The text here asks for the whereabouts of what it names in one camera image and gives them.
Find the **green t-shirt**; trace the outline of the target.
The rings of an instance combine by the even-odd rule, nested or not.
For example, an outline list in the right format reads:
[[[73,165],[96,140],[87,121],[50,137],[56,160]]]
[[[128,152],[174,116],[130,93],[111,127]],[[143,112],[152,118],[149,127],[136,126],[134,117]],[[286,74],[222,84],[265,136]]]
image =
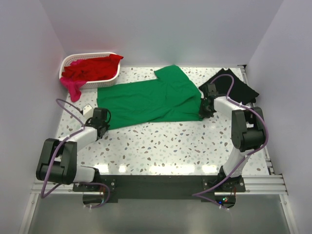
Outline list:
[[[152,80],[97,90],[97,105],[108,109],[111,129],[146,122],[200,121],[201,94],[176,65],[154,72]]]

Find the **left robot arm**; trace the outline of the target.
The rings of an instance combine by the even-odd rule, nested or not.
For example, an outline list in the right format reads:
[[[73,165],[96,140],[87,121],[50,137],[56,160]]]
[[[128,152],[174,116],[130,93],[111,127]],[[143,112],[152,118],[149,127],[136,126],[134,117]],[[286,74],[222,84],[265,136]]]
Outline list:
[[[93,116],[85,126],[64,138],[48,138],[43,144],[36,169],[36,178],[57,184],[83,182],[89,191],[96,191],[101,186],[101,179],[96,176],[98,170],[93,167],[79,166],[78,152],[101,139],[109,129],[111,112],[105,108],[95,108]]]

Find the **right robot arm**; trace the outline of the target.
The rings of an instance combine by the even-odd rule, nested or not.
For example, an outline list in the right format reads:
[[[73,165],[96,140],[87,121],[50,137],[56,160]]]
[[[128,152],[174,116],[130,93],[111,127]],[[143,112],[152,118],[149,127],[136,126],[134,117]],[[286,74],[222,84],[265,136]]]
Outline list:
[[[227,192],[240,182],[242,171],[250,156],[260,151],[268,141],[261,108],[250,108],[219,94],[216,86],[205,84],[200,87],[204,98],[201,99],[199,115],[210,118],[221,112],[231,119],[231,140],[233,149],[227,161],[221,166],[217,179],[206,192],[217,188]]]

